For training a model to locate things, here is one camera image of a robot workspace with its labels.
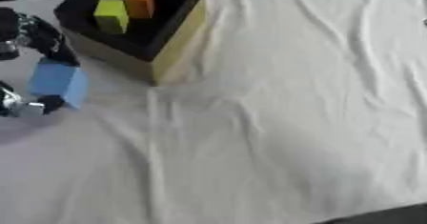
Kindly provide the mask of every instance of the wooden block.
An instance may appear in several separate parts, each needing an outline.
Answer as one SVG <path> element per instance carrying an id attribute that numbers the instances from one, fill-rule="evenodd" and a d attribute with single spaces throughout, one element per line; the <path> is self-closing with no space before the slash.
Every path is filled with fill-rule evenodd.
<path id="1" fill-rule="evenodd" d="M 152 18 L 154 0 L 125 0 L 129 16 L 135 19 Z"/>
<path id="2" fill-rule="evenodd" d="M 88 89 L 86 74 L 48 58 L 37 64 L 30 80 L 30 92 L 37 95 L 59 95 L 72 108 L 79 109 Z"/>
<path id="3" fill-rule="evenodd" d="M 100 0 L 93 16 L 99 29 L 108 34 L 123 34 L 128 29 L 129 16 L 123 0 Z"/>

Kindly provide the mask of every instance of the box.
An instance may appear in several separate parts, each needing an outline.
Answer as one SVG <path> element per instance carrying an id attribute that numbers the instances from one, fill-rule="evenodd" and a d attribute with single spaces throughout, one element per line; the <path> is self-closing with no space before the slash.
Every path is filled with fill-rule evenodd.
<path id="1" fill-rule="evenodd" d="M 98 1 L 66 0 L 55 10 L 71 44 L 152 85 L 161 83 L 206 17 L 204 0 L 154 0 L 151 19 L 133 19 L 127 33 L 110 35 L 94 20 Z"/>

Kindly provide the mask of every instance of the cardboard box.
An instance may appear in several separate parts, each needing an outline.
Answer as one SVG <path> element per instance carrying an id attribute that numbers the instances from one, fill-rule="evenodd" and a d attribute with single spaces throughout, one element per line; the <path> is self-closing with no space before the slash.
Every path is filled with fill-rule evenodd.
<path id="1" fill-rule="evenodd" d="M 152 85 L 180 59 L 206 15 L 204 0 L 154 0 L 151 19 L 133 19 L 127 33 L 110 35 L 93 18 L 98 1 L 66 0 L 55 10 L 71 44 Z"/>

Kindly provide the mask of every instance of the orange cube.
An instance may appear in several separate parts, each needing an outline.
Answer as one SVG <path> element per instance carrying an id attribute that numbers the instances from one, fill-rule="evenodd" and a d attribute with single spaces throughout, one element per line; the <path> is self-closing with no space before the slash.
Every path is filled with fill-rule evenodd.
<path id="1" fill-rule="evenodd" d="M 130 18 L 147 19 L 154 14 L 154 0 L 125 0 Z"/>

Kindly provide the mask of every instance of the white cloth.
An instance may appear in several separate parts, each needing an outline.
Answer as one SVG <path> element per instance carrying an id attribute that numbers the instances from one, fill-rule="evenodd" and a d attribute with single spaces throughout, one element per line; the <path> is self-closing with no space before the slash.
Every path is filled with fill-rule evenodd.
<path id="1" fill-rule="evenodd" d="M 1 5 L 55 22 L 60 1 Z M 427 201 L 424 0 L 208 7 L 171 85 L 82 57 L 81 111 L 0 119 L 2 224 L 304 224 Z M 0 78 L 24 91 L 38 57 Z"/>

